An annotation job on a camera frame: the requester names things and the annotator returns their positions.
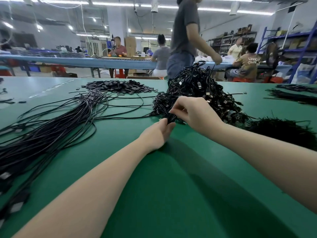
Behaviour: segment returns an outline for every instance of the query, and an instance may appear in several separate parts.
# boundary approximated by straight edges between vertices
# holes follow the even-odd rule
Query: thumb
[[[186,123],[188,122],[188,113],[176,108],[172,108],[170,113],[175,114],[178,118],[184,120]]]

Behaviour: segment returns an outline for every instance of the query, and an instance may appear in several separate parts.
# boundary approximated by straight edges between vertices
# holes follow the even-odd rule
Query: left hand
[[[141,133],[139,140],[146,145],[149,152],[152,152],[165,144],[175,125],[175,123],[167,124],[167,119],[161,119],[144,130]]]

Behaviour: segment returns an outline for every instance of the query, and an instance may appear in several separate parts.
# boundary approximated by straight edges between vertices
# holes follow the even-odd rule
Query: blue tablecloth
[[[18,59],[24,61],[35,61],[44,63],[53,63],[66,66],[86,67],[86,68],[126,68],[126,69],[155,69],[156,63],[151,61],[135,61],[135,60],[107,60],[107,59],[94,59],[94,58],[53,58],[53,57],[31,57],[20,55],[0,55],[0,59]],[[213,68],[214,62],[206,62],[202,67]],[[230,67],[231,64],[221,63],[214,68],[223,69]],[[266,64],[260,64],[259,67],[266,67]],[[286,74],[291,69],[289,65],[279,65],[276,70]]]

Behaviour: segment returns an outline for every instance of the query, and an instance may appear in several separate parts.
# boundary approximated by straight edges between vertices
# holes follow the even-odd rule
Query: white pants
[[[165,77],[165,76],[167,76],[167,70],[154,69],[153,76],[154,77]]]

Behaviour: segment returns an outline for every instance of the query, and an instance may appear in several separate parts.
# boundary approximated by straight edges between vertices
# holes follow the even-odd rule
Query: gray t-shirt
[[[157,70],[166,70],[166,63],[171,55],[169,47],[160,47],[153,53],[153,57],[157,58],[156,68]]]
[[[196,56],[196,49],[188,41],[186,32],[186,26],[191,23],[196,23],[200,32],[197,4],[193,0],[183,0],[178,7],[174,21],[171,41],[172,54],[188,51]]]

